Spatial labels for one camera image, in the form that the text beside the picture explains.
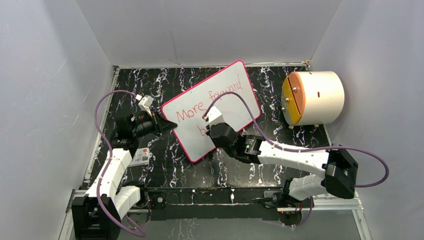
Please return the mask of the pink-framed whiteboard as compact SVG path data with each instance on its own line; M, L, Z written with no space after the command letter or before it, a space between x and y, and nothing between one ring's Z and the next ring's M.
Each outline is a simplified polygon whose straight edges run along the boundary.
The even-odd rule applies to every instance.
M162 115L177 124L173 130L188 160L196 163L215 149L203 119L213 103L234 130L258 119L262 110L243 61L238 60L161 106Z

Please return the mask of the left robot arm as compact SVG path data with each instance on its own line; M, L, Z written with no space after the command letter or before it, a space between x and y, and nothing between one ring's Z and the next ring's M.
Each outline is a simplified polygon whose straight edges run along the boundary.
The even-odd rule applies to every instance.
M155 111L132 113L116 119L114 135L107 144L109 152L102 169L85 194L72 201L76 239L116 240L122 230L136 237L145 237L140 227L129 228L122 220L132 206L147 206L149 194L142 190L140 183L121 186L121 179L136 155L139 138L149 134L161 136L177 126Z

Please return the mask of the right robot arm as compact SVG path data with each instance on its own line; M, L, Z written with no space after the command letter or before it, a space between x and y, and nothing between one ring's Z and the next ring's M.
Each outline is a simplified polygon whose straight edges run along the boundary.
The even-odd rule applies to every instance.
M321 194L341 199L355 196L359 165L345 149L289 151L283 145L267 142L262 136L242 135L225 122L208 125L206 129L216 148L242 163L280 165L308 172L305 177L284 183L281 199L288 207Z

